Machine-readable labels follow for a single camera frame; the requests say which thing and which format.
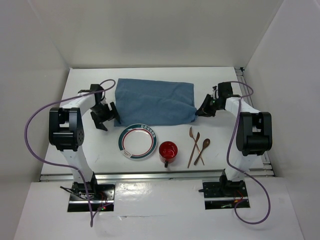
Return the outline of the blue cloth placemat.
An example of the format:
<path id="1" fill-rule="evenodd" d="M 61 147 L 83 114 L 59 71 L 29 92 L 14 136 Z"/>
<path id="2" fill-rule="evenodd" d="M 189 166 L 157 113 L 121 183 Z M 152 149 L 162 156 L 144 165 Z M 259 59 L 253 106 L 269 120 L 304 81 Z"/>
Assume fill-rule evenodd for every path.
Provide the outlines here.
<path id="1" fill-rule="evenodd" d="M 120 78 L 115 106 L 120 116 L 115 127 L 176 126 L 197 119 L 194 84 L 187 82 Z"/>

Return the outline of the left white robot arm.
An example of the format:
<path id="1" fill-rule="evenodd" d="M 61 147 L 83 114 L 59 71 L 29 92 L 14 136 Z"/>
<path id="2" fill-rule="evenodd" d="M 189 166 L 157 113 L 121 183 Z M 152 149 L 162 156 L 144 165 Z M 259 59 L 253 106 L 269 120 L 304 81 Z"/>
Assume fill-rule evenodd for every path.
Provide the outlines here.
<path id="1" fill-rule="evenodd" d="M 82 147 L 85 138 L 82 116 L 88 111 L 98 130 L 108 130 L 104 125 L 106 121 L 115 119 L 117 123 L 121 122 L 115 103 L 106 103 L 104 88 L 100 84 L 91 84 L 90 89 L 78 92 L 77 99 L 50 109 L 48 138 L 71 166 L 73 185 L 68 191 L 92 200 L 97 197 L 99 187 Z"/>

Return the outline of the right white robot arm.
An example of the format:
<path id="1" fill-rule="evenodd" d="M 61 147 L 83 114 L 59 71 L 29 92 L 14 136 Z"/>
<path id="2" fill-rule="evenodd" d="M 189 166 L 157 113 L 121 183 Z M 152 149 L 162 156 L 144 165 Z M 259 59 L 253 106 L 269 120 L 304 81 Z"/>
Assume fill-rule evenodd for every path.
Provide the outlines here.
<path id="1" fill-rule="evenodd" d="M 244 177 L 253 162 L 272 148 L 272 116 L 259 111 L 234 94 L 233 81 L 218 83 L 214 93 L 207 94 L 199 109 L 198 117 L 214 117 L 223 110 L 236 117 L 235 126 L 227 148 L 227 167 L 219 177 L 218 186 L 211 189 L 217 197 L 232 197 L 245 186 Z"/>

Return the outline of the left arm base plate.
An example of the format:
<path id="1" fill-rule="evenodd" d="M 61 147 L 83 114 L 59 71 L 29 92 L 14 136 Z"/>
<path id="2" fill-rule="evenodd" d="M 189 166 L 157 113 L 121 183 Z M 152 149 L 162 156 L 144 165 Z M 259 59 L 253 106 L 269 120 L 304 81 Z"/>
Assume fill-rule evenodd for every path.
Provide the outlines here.
<path id="1" fill-rule="evenodd" d="M 69 194 L 68 208 L 69 213 L 89 212 L 88 200 L 85 192 L 76 192 L 74 187 L 60 188 Z M 101 212 L 113 212 L 115 200 L 115 183 L 104 183 L 96 186 L 96 193 L 90 192 L 89 199 L 92 211 L 96 212 L 99 208 Z"/>

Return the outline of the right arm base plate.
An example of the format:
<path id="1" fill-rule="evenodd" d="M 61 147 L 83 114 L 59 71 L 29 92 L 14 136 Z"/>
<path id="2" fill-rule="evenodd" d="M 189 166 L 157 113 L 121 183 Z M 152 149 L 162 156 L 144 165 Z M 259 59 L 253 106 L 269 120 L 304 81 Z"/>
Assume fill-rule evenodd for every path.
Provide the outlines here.
<path id="1" fill-rule="evenodd" d="M 202 183 L 202 188 L 198 192 L 203 194 L 206 210 L 233 209 L 236 204 L 238 208 L 250 208 L 244 181 L 235 183 L 235 185 L 228 185 L 221 181 L 207 181 Z"/>

